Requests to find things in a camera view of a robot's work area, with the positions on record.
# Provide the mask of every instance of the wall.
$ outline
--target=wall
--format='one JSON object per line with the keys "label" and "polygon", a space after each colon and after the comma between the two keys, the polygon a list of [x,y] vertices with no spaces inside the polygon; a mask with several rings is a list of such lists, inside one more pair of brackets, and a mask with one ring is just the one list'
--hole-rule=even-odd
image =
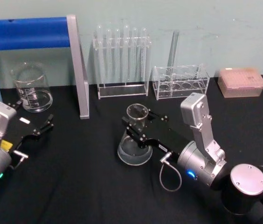
{"label": "wall", "polygon": [[[248,66],[263,74],[263,0],[0,0],[0,19],[67,14],[77,15],[85,62],[96,25],[127,20],[149,31],[153,66],[166,65],[172,32],[179,29],[176,64],[203,62],[211,76],[219,68]],[[50,58],[50,85],[69,84],[66,71],[70,54],[66,49],[56,52],[0,52],[0,86],[12,87],[7,73],[16,60],[37,54],[46,55],[41,59]]]}

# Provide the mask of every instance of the blue indicator light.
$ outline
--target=blue indicator light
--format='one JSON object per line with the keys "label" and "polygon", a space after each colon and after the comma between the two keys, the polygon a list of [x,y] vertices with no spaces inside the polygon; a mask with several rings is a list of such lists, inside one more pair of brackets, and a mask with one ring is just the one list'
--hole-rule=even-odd
{"label": "blue indicator light", "polygon": [[191,170],[188,170],[188,171],[187,171],[187,174],[188,174],[189,176],[191,176],[193,179],[196,178],[195,173],[194,173],[193,171],[191,171]]}

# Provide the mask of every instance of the clear acrylic rack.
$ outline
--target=clear acrylic rack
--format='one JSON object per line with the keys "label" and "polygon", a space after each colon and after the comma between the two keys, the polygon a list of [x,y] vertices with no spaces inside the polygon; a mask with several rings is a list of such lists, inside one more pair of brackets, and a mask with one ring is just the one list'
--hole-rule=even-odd
{"label": "clear acrylic rack", "polygon": [[98,26],[93,38],[98,98],[148,95],[150,49],[145,28]]}
{"label": "clear acrylic rack", "polygon": [[153,89],[156,99],[188,97],[192,92],[206,94],[209,76],[203,64],[154,67]]}

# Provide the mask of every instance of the pipette tip box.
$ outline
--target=pipette tip box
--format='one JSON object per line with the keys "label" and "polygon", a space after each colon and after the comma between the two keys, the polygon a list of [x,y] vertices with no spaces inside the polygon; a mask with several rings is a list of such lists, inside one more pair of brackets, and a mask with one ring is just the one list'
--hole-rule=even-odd
{"label": "pipette tip box", "polygon": [[225,98],[258,97],[263,78],[254,68],[225,68],[220,71],[218,85]]}

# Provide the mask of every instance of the table surface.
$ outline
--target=table surface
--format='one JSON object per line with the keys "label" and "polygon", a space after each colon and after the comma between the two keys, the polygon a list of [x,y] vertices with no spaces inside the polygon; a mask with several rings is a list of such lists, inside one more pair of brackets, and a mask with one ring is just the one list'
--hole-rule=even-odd
{"label": "table surface", "polygon": [[[15,172],[0,179],[0,224],[217,224],[248,223],[225,211],[220,193],[183,174],[178,192],[159,183],[159,159],[154,149],[144,165],[130,167],[117,156],[124,132],[121,117],[128,105],[141,103],[165,113],[171,128],[188,138],[183,124],[182,98],[156,101],[149,96],[97,99],[90,87],[90,119],[80,120],[74,86],[52,87],[53,105],[45,112],[20,116],[40,125],[54,114],[55,128],[38,142],[27,141],[20,151],[30,155]],[[17,99],[15,90],[2,91],[4,102]],[[229,164],[263,165],[263,92],[256,98],[225,99],[212,78],[207,92],[214,138]],[[164,182],[176,186],[176,174],[167,170]]]}

